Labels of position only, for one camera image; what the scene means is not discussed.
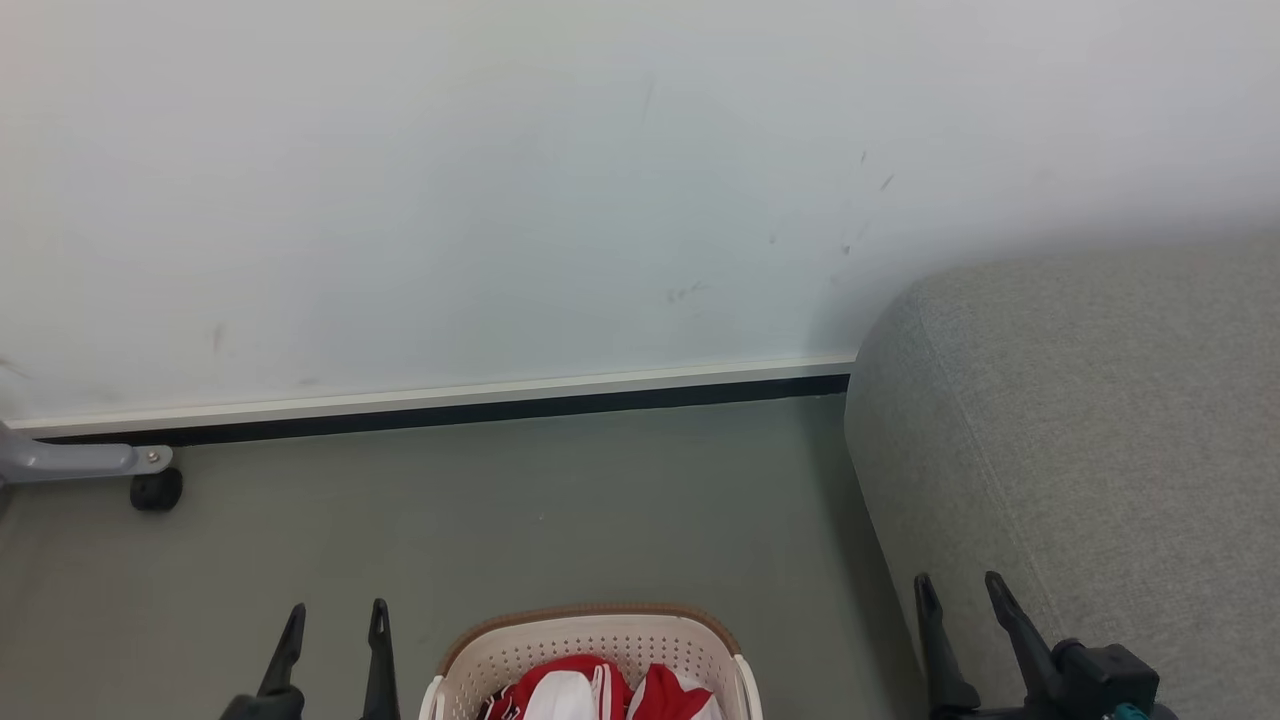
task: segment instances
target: gray metal leg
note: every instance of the gray metal leg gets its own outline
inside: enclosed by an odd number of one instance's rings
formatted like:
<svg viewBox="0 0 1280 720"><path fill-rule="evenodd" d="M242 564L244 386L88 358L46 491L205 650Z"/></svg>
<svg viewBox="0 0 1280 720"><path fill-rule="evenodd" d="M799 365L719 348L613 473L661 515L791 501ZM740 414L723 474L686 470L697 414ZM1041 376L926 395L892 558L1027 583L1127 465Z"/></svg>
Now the gray metal leg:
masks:
<svg viewBox="0 0 1280 720"><path fill-rule="evenodd" d="M151 475L170 462L173 448L164 445L49 445L0 423L0 480L9 483Z"/></svg>

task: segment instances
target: basket rim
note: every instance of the basket rim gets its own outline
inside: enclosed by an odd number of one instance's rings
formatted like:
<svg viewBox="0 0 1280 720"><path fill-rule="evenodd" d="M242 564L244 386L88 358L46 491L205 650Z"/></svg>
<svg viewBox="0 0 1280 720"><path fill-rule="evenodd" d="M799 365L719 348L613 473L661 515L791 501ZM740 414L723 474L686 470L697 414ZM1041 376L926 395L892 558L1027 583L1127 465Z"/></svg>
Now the basket rim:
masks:
<svg viewBox="0 0 1280 720"><path fill-rule="evenodd" d="M728 628L717 620L714 615L698 607L666 602L584 602L579 605L561 605L557 607L545 607L543 610L529 610L525 612L513 612L511 615L499 615L497 618L490 618L479 625L474 625L470 630L462 633L458 639L453 641L453 644L451 644L448 652L444 653L444 659L440 661L435 674L448 676L449 670L453 669L453 662L458 659L458 655L462 655L462 651L477 638L494 630L515 625L527 625L530 623L541 623L544 620L595 618L599 615L667 615L694 620L714 633L716 637L724 643L724 647L728 650L731 656L742 655L742 648L737 644L733 634L728 632Z"/></svg>

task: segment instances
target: baseboard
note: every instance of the baseboard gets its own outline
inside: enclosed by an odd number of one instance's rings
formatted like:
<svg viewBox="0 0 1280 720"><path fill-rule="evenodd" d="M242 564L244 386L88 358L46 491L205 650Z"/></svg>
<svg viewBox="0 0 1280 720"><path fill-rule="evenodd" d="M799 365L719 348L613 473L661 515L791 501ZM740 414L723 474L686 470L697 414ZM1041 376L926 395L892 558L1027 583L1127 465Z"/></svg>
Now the baseboard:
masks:
<svg viewBox="0 0 1280 720"><path fill-rule="evenodd" d="M616 373L12 423L68 442L205 445L842 392L852 356Z"/></svg>

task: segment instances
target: gray floor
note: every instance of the gray floor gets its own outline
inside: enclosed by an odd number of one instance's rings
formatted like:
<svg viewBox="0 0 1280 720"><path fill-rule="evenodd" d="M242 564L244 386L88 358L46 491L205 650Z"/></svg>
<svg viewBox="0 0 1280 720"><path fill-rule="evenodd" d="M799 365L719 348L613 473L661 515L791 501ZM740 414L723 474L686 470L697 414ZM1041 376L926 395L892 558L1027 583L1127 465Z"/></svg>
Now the gray floor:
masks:
<svg viewBox="0 0 1280 720"><path fill-rule="evenodd" d="M406 717L468 625L581 601L710 610L773 720L923 717L842 401L188 448L166 516L118 480L20 488L0 516L0 716L218 717L303 601L306 715L349 720L381 596Z"/></svg>

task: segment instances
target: white wall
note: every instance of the white wall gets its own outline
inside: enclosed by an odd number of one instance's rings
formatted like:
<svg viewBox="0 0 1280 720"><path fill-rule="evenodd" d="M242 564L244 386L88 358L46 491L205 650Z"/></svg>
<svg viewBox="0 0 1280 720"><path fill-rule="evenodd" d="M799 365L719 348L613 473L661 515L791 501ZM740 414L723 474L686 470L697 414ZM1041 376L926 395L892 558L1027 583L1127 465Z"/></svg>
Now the white wall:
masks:
<svg viewBox="0 0 1280 720"><path fill-rule="evenodd" d="M1263 0L5 0L0 414L850 352L1277 199Z"/></svg>

